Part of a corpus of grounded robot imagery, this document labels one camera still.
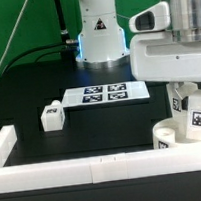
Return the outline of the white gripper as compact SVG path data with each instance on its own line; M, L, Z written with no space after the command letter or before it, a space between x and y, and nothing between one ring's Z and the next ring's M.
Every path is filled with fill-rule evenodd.
M170 32L136 34L130 43L132 75L153 82L201 82L201 42L173 42Z

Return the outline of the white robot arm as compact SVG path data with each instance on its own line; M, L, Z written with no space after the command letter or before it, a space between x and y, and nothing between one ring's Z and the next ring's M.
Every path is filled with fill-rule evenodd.
M129 59L137 80L201 82L201 0L160 0L134 15L130 43L114 0L79 0L79 6L79 66L108 68Z

